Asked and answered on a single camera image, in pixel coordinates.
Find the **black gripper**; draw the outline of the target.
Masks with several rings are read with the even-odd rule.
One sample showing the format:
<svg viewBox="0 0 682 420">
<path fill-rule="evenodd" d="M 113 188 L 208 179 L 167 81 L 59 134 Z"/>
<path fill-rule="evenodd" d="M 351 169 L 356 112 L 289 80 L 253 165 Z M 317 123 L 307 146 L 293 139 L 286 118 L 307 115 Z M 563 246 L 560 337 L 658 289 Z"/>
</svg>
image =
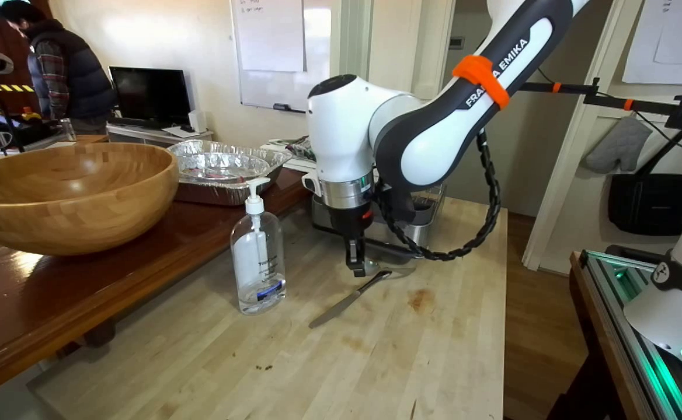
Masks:
<svg viewBox="0 0 682 420">
<path fill-rule="evenodd" d="M 347 266 L 354 276 L 364 276 L 364 230 L 375 221 L 375 210 L 370 206 L 351 209 L 351 210 L 330 210 L 330 221 L 337 234 L 347 240 Z"/>
</svg>

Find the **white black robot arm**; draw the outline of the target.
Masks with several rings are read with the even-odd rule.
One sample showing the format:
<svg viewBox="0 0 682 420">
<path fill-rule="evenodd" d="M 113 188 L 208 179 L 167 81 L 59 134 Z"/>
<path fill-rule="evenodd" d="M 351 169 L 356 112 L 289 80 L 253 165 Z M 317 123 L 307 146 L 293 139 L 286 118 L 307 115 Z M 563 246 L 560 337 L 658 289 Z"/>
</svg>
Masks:
<svg viewBox="0 0 682 420">
<path fill-rule="evenodd" d="M 393 231 L 403 230 L 410 197 L 441 185 L 509 99 L 532 87 L 531 74 L 586 3 L 489 0 L 491 32 L 427 104 L 357 74 L 337 74 L 310 88 L 317 197 L 347 240 L 354 273 L 366 272 L 364 230 L 376 217 Z M 643 339 L 682 363 L 682 235 L 625 316 Z"/>
</svg>

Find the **green lit robot base stand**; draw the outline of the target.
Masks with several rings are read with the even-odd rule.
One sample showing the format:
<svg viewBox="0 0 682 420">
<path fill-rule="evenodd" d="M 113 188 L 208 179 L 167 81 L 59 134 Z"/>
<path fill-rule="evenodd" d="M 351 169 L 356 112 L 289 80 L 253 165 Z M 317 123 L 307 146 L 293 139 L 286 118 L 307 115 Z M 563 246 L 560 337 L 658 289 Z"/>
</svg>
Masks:
<svg viewBox="0 0 682 420">
<path fill-rule="evenodd" d="M 570 256 L 570 296 L 586 358 L 550 420 L 682 420 L 682 363 L 646 342 L 625 305 L 653 266 L 608 252 Z"/>
</svg>

